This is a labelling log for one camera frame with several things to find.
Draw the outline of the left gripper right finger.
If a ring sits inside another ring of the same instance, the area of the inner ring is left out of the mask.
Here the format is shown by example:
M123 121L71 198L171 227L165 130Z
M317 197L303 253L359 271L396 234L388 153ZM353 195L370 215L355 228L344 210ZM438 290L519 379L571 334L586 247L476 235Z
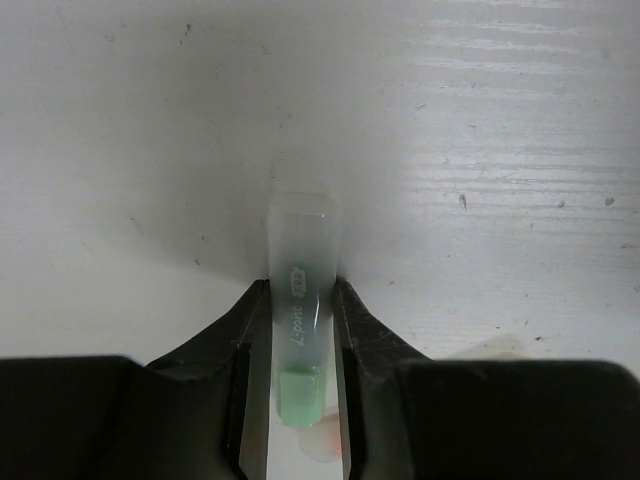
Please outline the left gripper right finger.
M338 280L347 479L635 479L639 382L595 360L433 360Z

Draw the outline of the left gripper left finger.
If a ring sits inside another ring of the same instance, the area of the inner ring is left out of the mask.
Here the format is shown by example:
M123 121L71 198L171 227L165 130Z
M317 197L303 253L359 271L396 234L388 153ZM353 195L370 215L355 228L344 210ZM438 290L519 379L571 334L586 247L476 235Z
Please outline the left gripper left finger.
M1 363L5 479L262 479L269 284L147 365L124 356Z

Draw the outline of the green highlighter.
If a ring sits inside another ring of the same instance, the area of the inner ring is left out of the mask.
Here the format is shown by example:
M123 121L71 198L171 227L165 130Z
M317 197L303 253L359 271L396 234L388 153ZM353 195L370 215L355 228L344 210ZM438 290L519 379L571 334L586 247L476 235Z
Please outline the green highlighter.
M325 411L338 209L319 194L278 192L267 217L273 388L282 423L306 429Z

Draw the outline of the orange yellow highlighter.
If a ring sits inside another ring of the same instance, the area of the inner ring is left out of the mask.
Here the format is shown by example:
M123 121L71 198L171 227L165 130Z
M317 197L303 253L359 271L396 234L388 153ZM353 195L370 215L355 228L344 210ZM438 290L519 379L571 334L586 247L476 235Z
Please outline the orange yellow highlighter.
M331 463L342 458L339 412L330 410L317 424L298 431L301 451L318 463Z

